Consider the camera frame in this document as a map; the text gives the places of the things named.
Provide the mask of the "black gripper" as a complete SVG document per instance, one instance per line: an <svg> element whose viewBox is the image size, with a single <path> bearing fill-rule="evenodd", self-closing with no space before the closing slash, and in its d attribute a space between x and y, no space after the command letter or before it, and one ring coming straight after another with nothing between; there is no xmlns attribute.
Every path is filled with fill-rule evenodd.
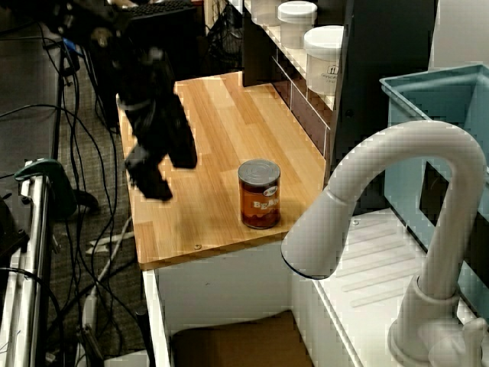
<svg viewBox="0 0 489 367"><path fill-rule="evenodd" d="M180 98L171 93L128 104L118 96L116 102L125 112L139 143L125 158L131 184L146 199L171 200L173 194L158 167L162 157L168 154L176 168L195 168L197 165L193 133Z"/></svg>

